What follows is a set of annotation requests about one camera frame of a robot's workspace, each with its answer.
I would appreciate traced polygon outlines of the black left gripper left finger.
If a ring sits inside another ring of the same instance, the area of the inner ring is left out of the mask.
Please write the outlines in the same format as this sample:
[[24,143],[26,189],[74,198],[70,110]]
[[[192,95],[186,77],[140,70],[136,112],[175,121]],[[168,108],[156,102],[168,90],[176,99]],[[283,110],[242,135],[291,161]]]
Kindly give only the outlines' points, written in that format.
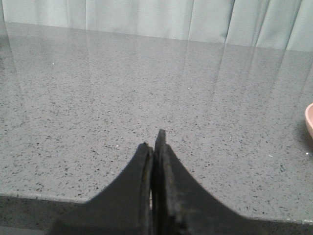
[[59,217],[52,235],[149,235],[153,150],[138,146],[133,158],[101,193]]

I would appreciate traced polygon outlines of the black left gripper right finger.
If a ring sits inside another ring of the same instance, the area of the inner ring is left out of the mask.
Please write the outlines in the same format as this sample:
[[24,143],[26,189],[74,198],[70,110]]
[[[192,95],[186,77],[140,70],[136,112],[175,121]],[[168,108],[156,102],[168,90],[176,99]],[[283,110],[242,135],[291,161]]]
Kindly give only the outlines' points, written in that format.
[[245,218],[207,192],[166,143],[156,138],[152,177],[154,231],[158,235],[267,235],[266,226]]

